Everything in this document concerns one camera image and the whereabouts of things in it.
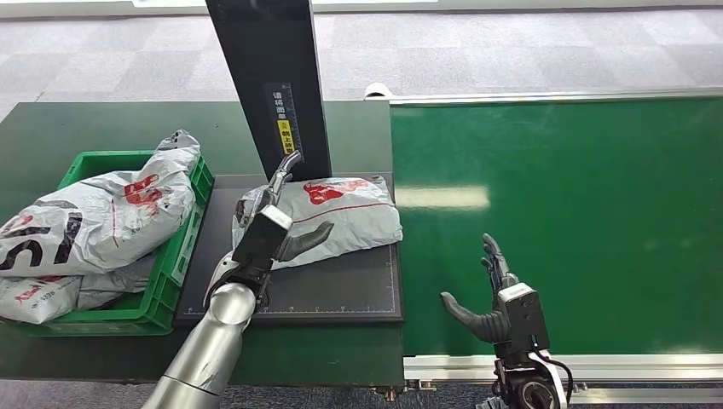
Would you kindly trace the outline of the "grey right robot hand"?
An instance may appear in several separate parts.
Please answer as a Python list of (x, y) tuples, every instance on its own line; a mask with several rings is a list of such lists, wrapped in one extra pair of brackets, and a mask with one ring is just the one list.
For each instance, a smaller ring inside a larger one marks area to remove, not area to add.
[(447, 291), (441, 292), (440, 298), (447, 312), (479, 340), (491, 344), (502, 343), (509, 338), (511, 326), (506, 314), (501, 310), (498, 293), (517, 285), (519, 278), (509, 269), (498, 243), (489, 233), (483, 234), (483, 249), (487, 257), (482, 258), (481, 263), (489, 277), (492, 310), (485, 314), (475, 314), (459, 305), (455, 297)]

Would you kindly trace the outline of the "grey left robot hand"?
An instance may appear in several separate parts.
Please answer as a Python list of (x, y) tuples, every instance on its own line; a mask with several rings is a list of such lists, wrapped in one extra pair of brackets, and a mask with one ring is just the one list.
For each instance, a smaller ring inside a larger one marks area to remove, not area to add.
[[(268, 185), (263, 189), (257, 204), (259, 210), (267, 205), (277, 206), (281, 197), (282, 188), (292, 179), (292, 167), (302, 159), (300, 151), (295, 150), (287, 154), (280, 162), (277, 170), (271, 176)], [(331, 222), (322, 222), (309, 233), (298, 236), (287, 235), (281, 242), (274, 260), (289, 262), (295, 257), (309, 251), (326, 241), (333, 230)]]

